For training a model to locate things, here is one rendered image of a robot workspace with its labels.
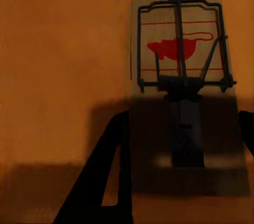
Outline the mousetrap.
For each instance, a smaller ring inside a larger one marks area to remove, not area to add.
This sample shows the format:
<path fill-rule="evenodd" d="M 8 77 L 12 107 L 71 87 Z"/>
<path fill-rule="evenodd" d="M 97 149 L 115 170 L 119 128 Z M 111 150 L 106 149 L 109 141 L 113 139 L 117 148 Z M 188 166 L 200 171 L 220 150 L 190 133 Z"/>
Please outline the mousetrap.
<path fill-rule="evenodd" d="M 133 194 L 251 198 L 222 0 L 132 0 Z"/>

